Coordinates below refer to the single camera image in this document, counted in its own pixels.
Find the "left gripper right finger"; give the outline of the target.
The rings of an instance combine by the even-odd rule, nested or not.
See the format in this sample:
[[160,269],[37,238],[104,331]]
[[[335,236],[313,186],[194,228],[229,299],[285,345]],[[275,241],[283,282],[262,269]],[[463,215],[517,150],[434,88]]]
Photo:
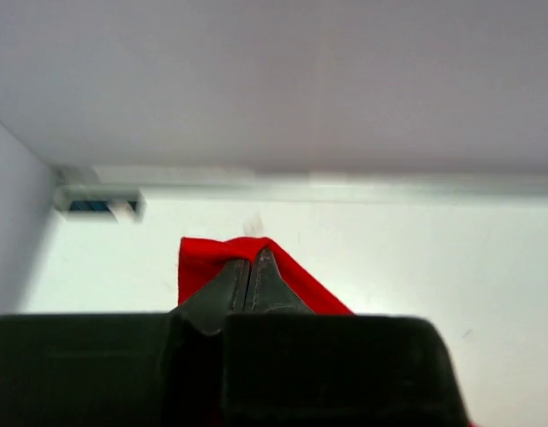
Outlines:
[[466,426],[447,346],[428,320],[321,315],[259,252],[222,333],[228,426]]

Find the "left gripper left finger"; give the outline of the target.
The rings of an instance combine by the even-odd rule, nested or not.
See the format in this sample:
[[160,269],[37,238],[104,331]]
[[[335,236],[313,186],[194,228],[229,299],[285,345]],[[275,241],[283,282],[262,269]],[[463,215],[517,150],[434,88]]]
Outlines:
[[0,316],[0,426],[207,426],[222,329],[249,277],[227,262],[168,312]]

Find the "red t-shirt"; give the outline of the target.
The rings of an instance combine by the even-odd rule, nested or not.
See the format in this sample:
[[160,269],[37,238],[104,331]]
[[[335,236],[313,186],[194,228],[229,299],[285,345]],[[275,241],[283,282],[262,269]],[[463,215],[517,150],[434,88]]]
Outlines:
[[245,260],[255,265],[255,259],[263,249],[273,252],[282,279],[315,313],[353,313],[270,238],[240,237],[226,241],[182,238],[178,258],[178,303],[187,301],[199,291],[228,261]]

